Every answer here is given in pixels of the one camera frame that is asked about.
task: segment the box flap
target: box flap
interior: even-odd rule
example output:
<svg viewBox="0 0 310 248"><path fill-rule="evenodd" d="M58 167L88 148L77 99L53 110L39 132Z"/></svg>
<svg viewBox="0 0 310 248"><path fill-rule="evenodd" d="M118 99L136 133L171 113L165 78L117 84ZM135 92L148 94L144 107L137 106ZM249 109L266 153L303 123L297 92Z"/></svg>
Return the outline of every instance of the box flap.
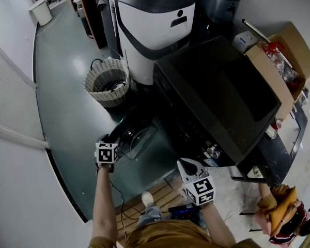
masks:
<svg viewBox="0 0 310 248"><path fill-rule="evenodd" d="M285 47L283 50L278 48L300 77L304 79L310 77L310 49L292 22L288 22L284 29L271 36L270 40L280 42Z"/></svg>
<svg viewBox="0 0 310 248"><path fill-rule="evenodd" d="M259 46L253 46L246 55L267 81L281 102L276 118L284 120L292 110L294 99L277 69Z"/></svg>

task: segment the sneaker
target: sneaker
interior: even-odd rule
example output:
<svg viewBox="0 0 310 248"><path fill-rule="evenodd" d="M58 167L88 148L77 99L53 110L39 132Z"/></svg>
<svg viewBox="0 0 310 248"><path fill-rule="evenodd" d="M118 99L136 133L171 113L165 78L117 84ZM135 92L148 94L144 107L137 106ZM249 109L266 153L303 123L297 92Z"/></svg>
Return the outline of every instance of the sneaker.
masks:
<svg viewBox="0 0 310 248"><path fill-rule="evenodd" d="M154 198L148 191L145 191L141 194L141 200L143 201L145 207L149 206L150 204L154 204Z"/></svg>

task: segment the jeans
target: jeans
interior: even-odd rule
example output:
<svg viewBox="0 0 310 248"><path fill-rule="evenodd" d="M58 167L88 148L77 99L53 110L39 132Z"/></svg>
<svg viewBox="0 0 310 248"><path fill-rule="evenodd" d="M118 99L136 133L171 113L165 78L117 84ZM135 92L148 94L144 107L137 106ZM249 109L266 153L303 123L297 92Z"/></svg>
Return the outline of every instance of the jeans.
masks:
<svg viewBox="0 0 310 248"><path fill-rule="evenodd" d="M160 208L155 204L151 204L146 207L145 214L139 217L138 227L155 221L169 220L170 218L171 216L163 217Z"/></svg>

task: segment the door frame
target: door frame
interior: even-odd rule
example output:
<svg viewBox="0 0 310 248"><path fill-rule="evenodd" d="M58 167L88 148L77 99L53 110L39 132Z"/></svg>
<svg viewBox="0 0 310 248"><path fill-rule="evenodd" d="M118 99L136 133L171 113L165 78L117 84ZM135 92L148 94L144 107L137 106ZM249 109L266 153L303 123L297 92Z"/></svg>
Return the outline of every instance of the door frame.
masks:
<svg viewBox="0 0 310 248"><path fill-rule="evenodd" d="M0 55L5 59L5 61L13 67L14 71L18 74L18 76L27 83L34 90L37 89L37 85L24 73L21 69L7 56L7 54L0 48Z"/></svg>
<svg viewBox="0 0 310 248"><path fill-rule="evenodd" d="M42 141L41 139L33 138L31 136L25 135L21 132L8 128L0 124L0 137L12 142L19 144L37 147L37 148L47 148L50 149L50 145L47 141Z"/></svg>

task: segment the white trash bin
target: white trash bin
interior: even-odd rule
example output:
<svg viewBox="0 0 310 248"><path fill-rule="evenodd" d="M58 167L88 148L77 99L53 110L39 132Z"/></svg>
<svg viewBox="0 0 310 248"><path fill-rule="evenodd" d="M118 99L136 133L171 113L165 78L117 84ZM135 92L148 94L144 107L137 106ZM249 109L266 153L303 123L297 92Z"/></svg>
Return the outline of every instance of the white trash bin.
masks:
<svg viewBox="0 0 310 248"><path fill-rule="evenodd" d="M47 0L38 0L30 8L35 17L37 18L40 26L46 25L52 19L51 11L48 7Z"/></svg>

